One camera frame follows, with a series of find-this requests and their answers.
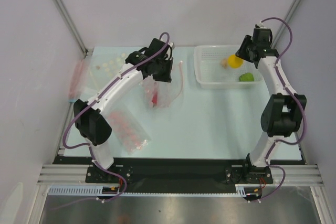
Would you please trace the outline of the red toy chili pepper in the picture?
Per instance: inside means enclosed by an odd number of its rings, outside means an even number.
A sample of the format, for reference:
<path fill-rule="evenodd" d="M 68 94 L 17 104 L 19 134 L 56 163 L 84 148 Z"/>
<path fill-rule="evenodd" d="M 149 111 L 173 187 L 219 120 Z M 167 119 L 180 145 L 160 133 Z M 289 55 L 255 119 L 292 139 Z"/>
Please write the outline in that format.
<path fill-rule="evenodd" d="M 158 104 L 158 95 L 159 95 L 159 84 L 155 82 L 154 90 L 153 90 L 153 97 L 152 97 L 153 107 L 157 106 Z"/>

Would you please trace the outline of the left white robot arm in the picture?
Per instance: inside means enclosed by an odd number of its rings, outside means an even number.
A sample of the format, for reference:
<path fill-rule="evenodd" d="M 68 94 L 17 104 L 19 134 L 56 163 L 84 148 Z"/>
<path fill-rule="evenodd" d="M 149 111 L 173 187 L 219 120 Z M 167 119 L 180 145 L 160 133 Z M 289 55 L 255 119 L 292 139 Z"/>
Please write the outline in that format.
<path fill-rule="evenodd" d="M 170 83 L 174 43 L 153 38 L 150 45 L 130 53 L 119 72 L 87 101 L 78 99 L 74 107 L 73 126 L 85 138 L 93 163 L 99 167 L 97 176 L 104 182 L 115 178 L 114 158 L 108 146 L 112 126 L 108 112 L 133 87 L 148 77 Z"/>

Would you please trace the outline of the clear strawberry zip bag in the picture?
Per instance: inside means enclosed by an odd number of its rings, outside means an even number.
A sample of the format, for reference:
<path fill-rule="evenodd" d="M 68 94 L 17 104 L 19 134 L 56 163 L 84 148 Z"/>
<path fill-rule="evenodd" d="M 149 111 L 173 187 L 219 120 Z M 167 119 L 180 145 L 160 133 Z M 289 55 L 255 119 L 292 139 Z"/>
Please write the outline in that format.
<path fill-rule="evenodd" d="M 153 107 L 152 97 L 154 90 L 152 77 L 146 78 L 141 86 L 144 90 L 144 98 L 150 108 L 168 108 L 182 94 L 184 88 L 183 61 L 174 64 L 172 68 L 172 82 L 157 82 L 159 84 L 159 95 L 157 106 Z"/>

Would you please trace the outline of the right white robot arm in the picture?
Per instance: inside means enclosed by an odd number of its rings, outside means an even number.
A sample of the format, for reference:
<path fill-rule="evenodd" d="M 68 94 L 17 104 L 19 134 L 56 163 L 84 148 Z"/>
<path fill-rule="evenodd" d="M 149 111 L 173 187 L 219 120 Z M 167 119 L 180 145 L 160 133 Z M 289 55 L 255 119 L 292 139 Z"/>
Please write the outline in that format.
<path fill-rule="evenodd" d="M 304 109 L 307 104 L 305 95 L 298 94 L 290 85 L 280 63 L 280 54 L 271 47 L 272 31 L 257 24 L 252 35 L 245 36 L 236 57 L 253 63 L 261 73 L 269 92 L 269 100 L 262 112 L 260 139 L 244 161 L 242 179 L 247 183 L 258 183 L 271 177 L 270 157 L 280 145 L 297 145 L 290 136 L 298 132 L 306 123 Z"/>

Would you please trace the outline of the beige toy mushroom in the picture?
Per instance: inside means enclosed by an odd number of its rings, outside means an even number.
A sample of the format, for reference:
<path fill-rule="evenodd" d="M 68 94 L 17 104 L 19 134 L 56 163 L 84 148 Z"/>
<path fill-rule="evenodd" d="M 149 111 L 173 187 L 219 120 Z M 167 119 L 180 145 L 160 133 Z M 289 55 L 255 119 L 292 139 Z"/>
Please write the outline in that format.
<path fill-rule="evenodd" d="M 223 59 L 220 64 L 223 68 L 228 68 L 228 59 Z"/>

